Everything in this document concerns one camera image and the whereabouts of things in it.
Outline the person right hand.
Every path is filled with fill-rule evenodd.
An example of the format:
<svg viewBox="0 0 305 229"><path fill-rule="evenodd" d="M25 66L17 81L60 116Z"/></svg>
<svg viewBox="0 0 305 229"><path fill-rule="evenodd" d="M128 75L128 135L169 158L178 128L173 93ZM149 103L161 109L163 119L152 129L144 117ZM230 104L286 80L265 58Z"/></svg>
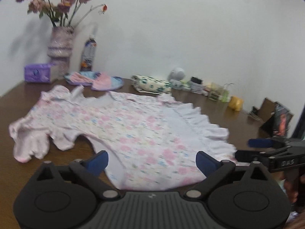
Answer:
<svg viewBox="0 0 305 229"><path fill-rule="evenodd" d="M298 197L298 180L294 180L293 182L289 181L286 177L285 173L282 172L280 175L280 180L284 181L283 187L285 189L286 195L290 202L293 204L297 201Z"/></svg>

